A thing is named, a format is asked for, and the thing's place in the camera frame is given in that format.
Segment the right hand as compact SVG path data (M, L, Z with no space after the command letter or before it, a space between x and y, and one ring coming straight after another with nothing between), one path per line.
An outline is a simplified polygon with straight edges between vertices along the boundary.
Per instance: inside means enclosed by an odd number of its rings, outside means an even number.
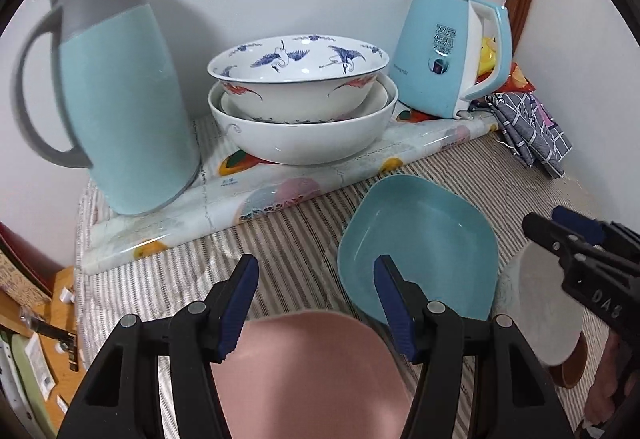
M585 404L584 421L587 425L608 421L616 410L613 396L618 386L616 363L619 355L620 337L611 331Z

